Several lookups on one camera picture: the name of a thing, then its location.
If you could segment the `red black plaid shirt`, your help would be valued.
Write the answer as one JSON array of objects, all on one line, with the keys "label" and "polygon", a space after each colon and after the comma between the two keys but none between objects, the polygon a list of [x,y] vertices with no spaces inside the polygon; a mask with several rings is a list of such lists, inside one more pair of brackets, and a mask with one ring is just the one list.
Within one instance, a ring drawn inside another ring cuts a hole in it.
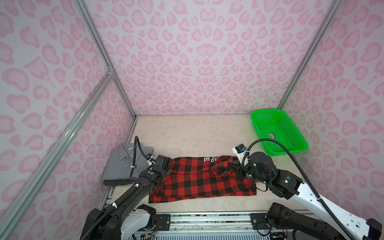
[{"label": "red black plaid shirt", "polygon": [[224,196],[255,196],[250,179],[238,180],[233,156],[180,157],[170,161],[170,174],[149,194],[149,203],[169,203]]}]

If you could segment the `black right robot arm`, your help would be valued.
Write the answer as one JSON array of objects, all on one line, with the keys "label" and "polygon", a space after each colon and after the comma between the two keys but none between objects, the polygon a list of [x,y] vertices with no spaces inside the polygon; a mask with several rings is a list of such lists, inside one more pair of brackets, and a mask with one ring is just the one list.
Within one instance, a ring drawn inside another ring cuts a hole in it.
[{"label": "black right robot arm", "polygon": [[292,228],[319,240],[378,240],[383,226],[377,220],[360,218],[320,195],[309,180],[276,167],[263,152],[250,153],[244,146],[233,148],[240,161],[240,177],[266,185],[279,198],[291,200],[317,216],[298,214],[281,204],[271,205],[266,214],[269,225]]}]

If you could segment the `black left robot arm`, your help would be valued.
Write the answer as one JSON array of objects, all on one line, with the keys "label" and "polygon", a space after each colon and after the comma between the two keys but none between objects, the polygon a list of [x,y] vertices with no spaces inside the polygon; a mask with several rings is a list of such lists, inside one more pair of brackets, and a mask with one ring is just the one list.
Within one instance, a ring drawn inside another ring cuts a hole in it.
[{"label": "black left robot arm", "polygon": [[136,183],[123,195],[102,210],[92,210],[85,222],[81,240],[126,240],[139,230],[156,232],[157,211],[150,206],[135,207],[158,187],[168,170],[155,167],[144,170]]}]

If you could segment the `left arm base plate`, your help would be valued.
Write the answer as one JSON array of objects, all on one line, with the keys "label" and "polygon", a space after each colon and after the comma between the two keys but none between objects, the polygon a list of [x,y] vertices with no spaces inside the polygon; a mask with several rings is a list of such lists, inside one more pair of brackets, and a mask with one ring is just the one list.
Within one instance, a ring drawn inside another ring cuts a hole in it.
[{"label": "left arm base plate", "polygon": [[147,232],[169,231],[171,215],[160,214],[150,216],[148,224],[143,228]]}]

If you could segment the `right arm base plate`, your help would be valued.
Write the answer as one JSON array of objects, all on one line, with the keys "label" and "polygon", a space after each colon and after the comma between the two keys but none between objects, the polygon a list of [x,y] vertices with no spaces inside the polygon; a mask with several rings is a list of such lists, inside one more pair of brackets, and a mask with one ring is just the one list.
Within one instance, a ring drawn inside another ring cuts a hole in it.
[{"label": "right arm base plate", "polygon": [[268,225],[268,221],[266,219],[266,213],[251,213],[250,219],[251,219],[253,230],[269,231],[272,229]]}]

